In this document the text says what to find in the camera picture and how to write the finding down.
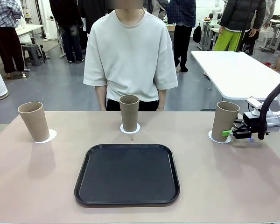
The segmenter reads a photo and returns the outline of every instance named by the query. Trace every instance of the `white paper doily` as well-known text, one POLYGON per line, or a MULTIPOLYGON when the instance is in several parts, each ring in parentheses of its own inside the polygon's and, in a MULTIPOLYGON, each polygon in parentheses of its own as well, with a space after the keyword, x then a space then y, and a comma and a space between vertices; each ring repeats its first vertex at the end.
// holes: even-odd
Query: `white paper doily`
POLYGON ((56 136, 57 136, 57 131, 55 131, 55 130, 53 130, 53 129, 49 129, 49 134, 50 134, 50 136, 49 136, 49 138, 47 139, 47 140, 45 140, 45 141, 39 141, 39 142, 37 142, 37 141, 34 141, 35 143, 37 143, 37 144, 42 144, 42 143, 47 143, 47 142, 49 142, 49 141, 52 141, 54 138, 56 138, 56 136))
POLYGON ((140 128, 141 128, 140 124, 137 124, 137 128, 136 128, 136 130, 134 132, 126 132, 125 130, 123 130, 123 124, 121 124, 121 126, 120 126, 120 130, 123 133, 126 133, 126 134, 135 134, 135 133, 137 133, 140 130, 140 128))
POLYGON ((231 142, 231 136, 230 136, 230 135, 228 135, 226 141, 220 142, 220 141, 214 140, 214 139, 211 137, 211 133, 212 133, 212 130, 209 131, 209 138, 212 139, 212 140, 213 140, 214 142, 216 142, 216 143, 226 144, 226 143, 231 142))

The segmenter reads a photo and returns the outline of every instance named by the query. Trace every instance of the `stool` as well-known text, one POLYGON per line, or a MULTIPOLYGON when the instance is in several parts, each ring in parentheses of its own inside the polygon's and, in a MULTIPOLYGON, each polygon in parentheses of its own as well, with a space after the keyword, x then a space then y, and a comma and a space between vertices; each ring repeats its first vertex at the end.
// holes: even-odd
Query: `stool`
POLYGON ((27 66, 27 63, 32 63, 32 65, 34 66, 39 66, 41 64, 41 61, 45 62, 42 56, 42 52, 37 44, 25 44, 24 46, 22 46, 22 50, 25 66, 27 66), (28 52, 29 57, 25 56, 25 51, 28 52))

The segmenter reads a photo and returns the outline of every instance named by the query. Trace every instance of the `blue plaid shirt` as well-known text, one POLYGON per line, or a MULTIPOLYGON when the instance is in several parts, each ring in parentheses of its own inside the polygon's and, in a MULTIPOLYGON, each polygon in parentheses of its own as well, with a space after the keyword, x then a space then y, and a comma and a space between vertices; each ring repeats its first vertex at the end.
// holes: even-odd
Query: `blue plaid shirt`
POLYGON ((167 7, 168 23, 186 27, 196 25, 196 0, 171 0, 167 7))
POLYGON ((20 19, 21 16, 21 7, 16 0, 0 0, 0 27, 16 28, 16 19, 20 19))

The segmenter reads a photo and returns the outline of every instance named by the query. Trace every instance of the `tray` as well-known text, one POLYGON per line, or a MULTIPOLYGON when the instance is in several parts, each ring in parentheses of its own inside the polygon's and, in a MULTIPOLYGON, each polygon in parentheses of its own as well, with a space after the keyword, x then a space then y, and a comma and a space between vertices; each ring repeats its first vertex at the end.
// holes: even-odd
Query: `tray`
POLYGON ((156 144, 111 144, 86 154, 75 197, 86 206, 161 206, 180 186, 171 151, 156 144))

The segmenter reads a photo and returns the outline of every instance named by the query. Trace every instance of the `brown paper cup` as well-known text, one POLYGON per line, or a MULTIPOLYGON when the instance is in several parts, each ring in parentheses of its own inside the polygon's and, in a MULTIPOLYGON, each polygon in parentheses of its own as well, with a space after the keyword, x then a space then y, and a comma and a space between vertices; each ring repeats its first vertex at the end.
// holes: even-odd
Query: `brown paper cup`
POLYGON ((42 142, 49 138, 49 129, 42 103, 30 102, 19 106, 18 112, 27 126, 32 138, 42 142))
POLYGON ((123 129, 134 132, 137 129, 139 98, 125 95, 119 99, 123 129))
POLYGON ((238 115, 239 106, 230 102, 217 103, 215 119, 211 137, 218 142, 224 142, 227 136, 222 136, 223 131, 228 131, 232 128, 233 122, 238 115))

